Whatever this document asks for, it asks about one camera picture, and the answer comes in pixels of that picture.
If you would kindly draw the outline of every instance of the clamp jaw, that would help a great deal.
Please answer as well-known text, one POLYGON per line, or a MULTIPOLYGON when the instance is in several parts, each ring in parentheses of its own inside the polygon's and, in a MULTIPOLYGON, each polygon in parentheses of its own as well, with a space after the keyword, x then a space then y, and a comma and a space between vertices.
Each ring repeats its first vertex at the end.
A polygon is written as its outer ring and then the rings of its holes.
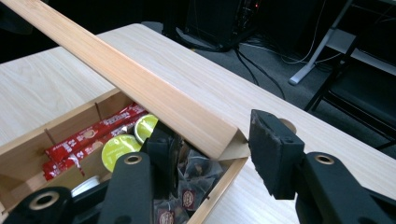
POLYGON ((40 189, 22 200, 8 223, 153 223, 153 199, 177 197, 181 137, 158 121, 139 152, 117 159, 111 181, 71 196, 70 189, 40 189))
POLYGON ((304 142, 279 119, 252 110, 249 147, 256 171, 277 200, 294 200, 301 223, 395 223, 396 202, 363 188, 345 165, 304 142))

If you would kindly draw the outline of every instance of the cable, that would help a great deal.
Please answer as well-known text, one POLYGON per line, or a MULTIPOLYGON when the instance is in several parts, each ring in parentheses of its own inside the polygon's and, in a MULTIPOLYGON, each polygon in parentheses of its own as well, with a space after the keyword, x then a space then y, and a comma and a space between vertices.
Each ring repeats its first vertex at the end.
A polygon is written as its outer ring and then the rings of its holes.
POLYGON ((201 38, 201 32, 200 32, 200 30, 198 29, 198 12, 197 12, 197 4, 196 4, 196 0, 193 0, 194 1, 194 18, 195 18, 195 26, 197 27, 197 34, 198 34, 198 37, 199 38, 201 38))
POLYGON ((388 12, 389 12, 391 9, 393 9, 393 7, 394 7, 394 5, 391 5, 387 10, 385 10, 385 11, 378 17, 378 19, 376 19, 375 23, 379 23, 379 22, 382 20, 382 18, 384 18, 384 17, 388 14, 388 12))
POLYGON ((225 52, 225 51, 227 51, 227 49, 222 49, 222 48, 213 48, 212 49, 209 47, 191 43, 190 41, 183 38, 178 32, 176 34, 176 42, 183 45, 186 48, 189 48, 189 49, 199 49, 199 50, 204 50, 204 51, 209 51, 209 52, 225 52))
POLYGON ((331 65, 327 65, 327 64, 323 64, 323 63, 316 65, 315 68, 323 73, 330 73, 332 71, 331 65))
POLYGON ((240 56, 240 52, 238 47, 233 49, 235 51, 236 57, 239 59, 239 61, 242 63, 242 65, 244 65, 246 67, 246 69, 249 71, 251 77, 253 78, 253 82, 254 84, 256 84, 256 86, 260 87, 259 81, 257 80, 257 78, 254 76, 253 72, 250 70, 250 68, 244 63, 244 61, 241 59, 240 56))
MULTIPOLYGON (((268 48, 266 48, 266 47, 264 47, 264 46, 261 46, 260 43, 259 43, 259 44, 256 44, 256 43, 253 44, 253 43, 249 43, 249 41, 246 41, 246 42, 243 42, 243 43, 241 43, 241 44, 242 44, 242 45, 245 45, 245 46, 249 46, 249 47, 258 48, 258 49, 264 49, 264 50, 266 50, 266 51, 269 51, 269 52, 271 52, 271 53, 274 53, 274 54, 276 54, 276 55, 279 55, 279 56, 281 56, 281 57, 283 57, 283 58, 288 58, 288 59, 291 59, 291 60, 294 60, 294 61, 298 61, 297 59, 294 59, 294 58, 291 58, 290 56, 286 56, 285 54, 279 53, 279 52, 275 51, 274 49, 268 49, 268 48)), ((331 60, 331 59, 333 59, 333 58, 336 58, 337 56, 339 56, 339 55, 341 55, 341 54, 342 54, 342 53, 337 53, 337 54, 335 54, 335 55, 333 55, 333 56, 331 56, 331 57, 329 57, 329 58, 316 61, 316 63, 324 63, 324 62, 327 62, 327 61, 329 61, 329 60, 331 60)))
POLYGON ((327 1, 327 0, 324 0, 324 1, 323 1, 322 8, 321 8, 321 10, 320 10, 320 12, 319 12, 317 24, 316 24, 316 26, 315 26, 315 31, 314 31, 314 38, 313 38, 313 40, 312 40, 311 48, 309 49, 308 53, 306 53, 306 55, 305 55, 301 60, 296 61, 296 62, 287 62, 287 61, 285 61, 285 60, 282 58, 282 61, 283 61, 284 63, 303 63, 304 60, 309 56, 309 54, 311 53, 312 49, 314 48, 315 40, 317 39, 318 25, 319 25, 319 22, 320 22, 321 15, 322 15, 322 13, 323 13, 324 6, 326 5, 326 1, 327 1))
POLYGON ((245 60, 247 60, 249 63, 251 63, 253 66, 255 66, 257 69, 259 69, 259 71, 261 71, 266 77, 268 77, 279 89, 280 93, 282 94, 282 99, 286 101, 286 97, 285 97, 285 93, 283 92, 282 88, 280 87, 279 83, 277 83, 277 81, 269 76, 267 74, 267 72, 265 72, 264 69, 262 69, 260 66, 258 66, 257 64, 255 64, 253 61, 251 61, 247 56, 245 56, 241 51, 239 51, 239 48, 234 48, 236 55, 240 55, 242 56, 245 60))

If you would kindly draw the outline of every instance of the black chair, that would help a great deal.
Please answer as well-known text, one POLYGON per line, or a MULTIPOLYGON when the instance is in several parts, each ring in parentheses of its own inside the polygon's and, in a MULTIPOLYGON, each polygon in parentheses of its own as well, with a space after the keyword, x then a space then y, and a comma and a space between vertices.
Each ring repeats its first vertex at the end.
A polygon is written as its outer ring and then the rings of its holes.
POLYGON ((390 147, 396 144, 396 76, 352 58, 355 49, 396 67, 396 20, 357 35, 304 110, 324 100, 389 140, 377 149, 390 147))

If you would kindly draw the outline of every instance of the black cable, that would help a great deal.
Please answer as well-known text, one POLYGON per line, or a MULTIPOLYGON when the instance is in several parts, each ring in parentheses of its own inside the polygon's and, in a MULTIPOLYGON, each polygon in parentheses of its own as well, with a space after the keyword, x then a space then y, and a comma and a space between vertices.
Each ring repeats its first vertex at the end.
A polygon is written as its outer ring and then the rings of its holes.
MULTIPOLYGON (((241 44, 249 46, 249 47, 263 49, 268 52, 280 55, 283 58, 289 58, 291 60, 298 61, 297 59, 294 59, 291 57, 299 57, 299 56, 297 56, 297 55, 286 56, 286 54, 282 54, 282 50, 280 50, 280 47, 277 47, 275 44, 274 45, 271 44, 270 40, 264 40, 264 38, 268 38, 268 37, 265 35, 255 34, 254 36, 251 36, 246 41, 241 42, 241 44)), ((318 60, 315 62, 315 67, 321 72, 325 72, 325 73, 331 72, 332 71, 331 68, 325 67, 326 66, 325 62, 327 62, 329 60, 333 60, 334 58, 337 58, 341 54, 342 53, 337 53, 337 54, 330 56, 326 59, 318 60)))
POLYGON ((199 49, 199 50, 204 50, 204 51, 209 51, 209 52, 225 52, 225 51, 227 51, 227 49, 210 48, 210 47, 205 47, 205 46, 191 43, 190 41, 183 38, 178 32, 176 33, 175 41, 188 49, 199 49))
POLYGON ((330 73, 332 71, 332 66, 325 63, 317 63, 315 68, 317 68, 322 73, 330 73))
POLYGON ((246 69, 249 71, 251 77, 253 78, 253 82, 254 84, 256 84, 256 86, 260 87, 259 81, 257 80, 257 78, 254 76, 253 72, 250 70, 250 68, 245 64, 245 62, 241 59, 241 56, 239 55, 239 49, 238 48, 234 48, 233 49, 235 51, 236 57, 238 57, 239 61, 242 63, 242 65, 244 65, 246 67, 246 69))
POLYGON ((382 18, 386 17, 387 14, 388 14, 388 12, 391 11, 391 10, 393 9, 393 7, 394 7, 394 5, 390 5, 390 7, 389 7, 387 10, 385 10, 385 11, 376 19, 375 24, 379 23, 379 22, 382 20, 382 18))
POLYGON ((251 61, 249 58, 247 58, 241 51, 239 51, 238 48, 235 48, 235 51, 237 52, 237 55, 241 55, 245 60, 247 60, 248 62, 250 62, 253 66, 255 66, 257 69, 259 69, 266 77, 268 77, 279 89, 280 93, 282 94, 282 99, 286 101, 286 97, 285 97, 285 93, 283 92, 282 88, 280 87, 279 83, 277 83, 277 81, 269 76, 267 74, 267 72, 265 72, 264 69, 262 69, 260 66, 258 66, 257 64, 255 64, 253 61, 251 61))

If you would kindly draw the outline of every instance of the gray carpet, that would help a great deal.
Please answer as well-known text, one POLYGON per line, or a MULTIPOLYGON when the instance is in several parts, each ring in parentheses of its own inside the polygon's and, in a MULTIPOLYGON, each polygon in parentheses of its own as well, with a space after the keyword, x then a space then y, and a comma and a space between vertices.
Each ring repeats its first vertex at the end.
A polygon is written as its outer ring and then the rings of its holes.
MULTIPOLYGON (((159 33, 162 30, 162 25, 158 22, 143 22, 143 24, 159 33)), ((187 35, 182 36, 190 42, 207 46, 205 42, 201 41, 199 38, 187 35)), ((278 53, 273 52, 272 50, 252 46, 251 44, 248 44, 248 42, 249 41, 244 41, 239 44, 240 52, 261 67, 268 76, 272 77, 278 83, 285 94, 287 102, 296 105, 301 109, 306 106, 325 78, 331 72, 331 66, 323 63, 322 65, 314 68, 298 85, 292 86, 288 82, 289 78, 298 72, 304 64, 290 63, 291 59, 281 57, 278 53)), ((251 82, 254 81, 246 67, 238 60, 234 50, 227 52, 196 50, 195 52, 246 80, 251 82)), ((254 74, 255 78, 257 78, 259 85, 263 89, 282 98, 279 88, 270 80, 270 78, 266 77, 261 71, 246 60, 244 60, 244 62, 254 74)), ((387 139, 378 133, 368 129, 325 102, 321 102, 316 111, 310 111, 309 113, 324 120, 339 130, 361 140, 369 146, 377 147, 388 142, 387 139)), ((396 146, 385 148, 382 152, 391 156, 393 159, 396 159, 396 146)))

